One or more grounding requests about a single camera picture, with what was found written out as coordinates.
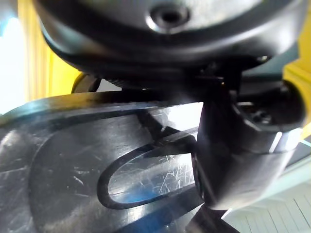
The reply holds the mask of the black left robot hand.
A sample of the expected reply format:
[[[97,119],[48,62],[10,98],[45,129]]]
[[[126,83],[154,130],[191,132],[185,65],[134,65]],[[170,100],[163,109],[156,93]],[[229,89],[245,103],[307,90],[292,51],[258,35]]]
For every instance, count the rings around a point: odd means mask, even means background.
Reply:
[[[44,39],[76,69],[164,100],[203,103],[192,153],[212,209],[258,200],[291,158],[307,118],[298,88],[247,72],[298,39],[306,0],[36,0]]]

